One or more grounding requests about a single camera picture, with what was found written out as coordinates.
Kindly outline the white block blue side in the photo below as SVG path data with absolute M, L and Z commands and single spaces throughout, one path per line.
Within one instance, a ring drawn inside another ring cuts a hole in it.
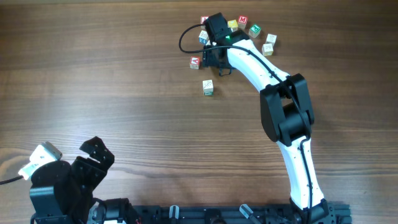
M 210 94 L 213 93 L 214 87 L 212 80 L 203 80 L 203 93 Z

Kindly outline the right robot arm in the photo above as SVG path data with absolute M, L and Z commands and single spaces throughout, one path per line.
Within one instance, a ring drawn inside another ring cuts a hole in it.
M 289 75 L 261 54 L 243 30 L 232 31 L 221 13 L 205 19 L 210 44 L 203 49 L 211 67 L 236 69 L 260 96 L 261 124 L 281 150 L 290 181 L 290 199 L 297 223 L 314 223 L 328 215 L 317 182 L 310 149 L 313 108 L 307 81 Z

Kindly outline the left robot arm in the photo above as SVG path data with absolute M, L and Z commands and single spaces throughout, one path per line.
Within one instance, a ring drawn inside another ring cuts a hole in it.
M 114 155 L 95 136 L 85 141 L 73 163 L 43 142 L 33 157 L 39 160 L 31 177 L 30 199 L 35 209 L 31 223 L 141 223 L 142 218 L 126 198 L 101 200 L 93 191 L 106 177 Z

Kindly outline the green sided white block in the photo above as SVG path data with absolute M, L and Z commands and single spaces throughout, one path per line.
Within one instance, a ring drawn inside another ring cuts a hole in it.
M 213 95 L 213 92 L 212 92 L 212 91 L 209 91 L 209 92 L 204 92 L 203 94 L 204 94 L 204 96 L 212 96 L 212 95 Z

